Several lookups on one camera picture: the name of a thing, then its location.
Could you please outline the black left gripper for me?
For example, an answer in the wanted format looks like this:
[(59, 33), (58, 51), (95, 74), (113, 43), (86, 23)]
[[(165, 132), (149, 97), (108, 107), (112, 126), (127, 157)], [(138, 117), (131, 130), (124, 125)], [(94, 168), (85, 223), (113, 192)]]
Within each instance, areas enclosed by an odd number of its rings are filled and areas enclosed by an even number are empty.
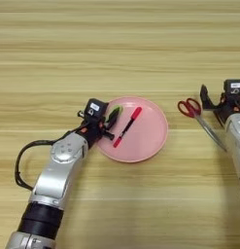
[(104, 112), (96, 112), (92, 109), (88, 111), (79, 111), (78, 116), (83, 119), (82, 124), (77, 130), (87, 142), (89, 147), (92, 147), (95, 142), (102, 137), (110, 140), (115, 138), (115, 135), (110, 132), (120, 114), (120, 107), (114, 109), (108, 118), (105, 117)]

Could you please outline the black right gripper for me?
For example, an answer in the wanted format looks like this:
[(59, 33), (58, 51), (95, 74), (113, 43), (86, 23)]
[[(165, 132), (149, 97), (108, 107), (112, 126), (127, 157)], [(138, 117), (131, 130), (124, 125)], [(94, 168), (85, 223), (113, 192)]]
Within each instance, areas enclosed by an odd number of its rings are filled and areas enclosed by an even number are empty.
[(208, 95), (205, 85), (201, 86), (200, 99), (204, 110), (215, 110), (214, 114), (221, 126), (224, 126), (229, 116), (240, 114), (240, 94), (223, 93), (221, 95), (220, 104), (215, 105)]

